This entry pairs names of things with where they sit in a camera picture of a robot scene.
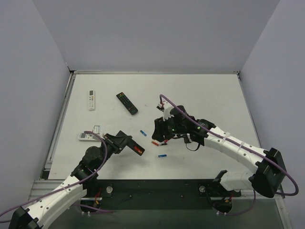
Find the red orange battery top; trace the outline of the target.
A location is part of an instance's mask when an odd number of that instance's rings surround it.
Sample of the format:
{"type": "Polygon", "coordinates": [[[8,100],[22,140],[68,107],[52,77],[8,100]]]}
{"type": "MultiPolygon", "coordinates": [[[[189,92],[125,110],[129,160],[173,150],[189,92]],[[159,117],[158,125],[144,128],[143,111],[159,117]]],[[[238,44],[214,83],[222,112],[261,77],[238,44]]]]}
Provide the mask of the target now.
{"type": "Polygon", "coordinates": [[[134,147],[134,151],[136,152],[136,153],[138,153],[138,154],[142,154],[143,153],[143,151],[141,151],[139,148],[137,148],[137,147],[134,147]]]}

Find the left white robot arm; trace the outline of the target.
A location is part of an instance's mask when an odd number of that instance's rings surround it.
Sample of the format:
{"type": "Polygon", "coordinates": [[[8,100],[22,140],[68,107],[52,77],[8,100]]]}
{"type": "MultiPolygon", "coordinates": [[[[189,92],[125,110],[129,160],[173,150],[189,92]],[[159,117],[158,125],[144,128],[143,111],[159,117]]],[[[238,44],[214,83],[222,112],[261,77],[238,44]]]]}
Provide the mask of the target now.
{"type": "Polygon", "coordinates": [[[116,135],[105,134],[103,137],[90,131],[86,133],[97,137],[101,145],[87,148],[79,164],[52,192],[34,199],[34,203],[26,208],[15,207],[10,229],[49,228],[78,199],[95,195],[98,190],[98,171],[113,154],[119,154],[133,144],[132,136],[122,131],[116,135]]]}

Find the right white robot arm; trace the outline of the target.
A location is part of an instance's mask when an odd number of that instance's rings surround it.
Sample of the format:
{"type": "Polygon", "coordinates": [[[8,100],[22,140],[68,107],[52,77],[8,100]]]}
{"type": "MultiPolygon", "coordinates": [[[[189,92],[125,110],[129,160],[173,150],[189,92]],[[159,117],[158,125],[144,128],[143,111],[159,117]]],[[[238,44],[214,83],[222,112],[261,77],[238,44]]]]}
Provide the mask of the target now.
{"type": "Polygon", "coordinates": [[[249,145],[224,132],[205,119],[189,116],[182,105],[174,108],[168,102],[157,105],[163,115],[154,120],[152,139],[165,143],[182,138],[185,144],[196,142],[198,146],[215,149],[242,164],[245,172],[223,170],[218,178],[227,191],[252,189],[264,197],[273,198],[285,177],[285,164],[281,153],[249,145]]]}

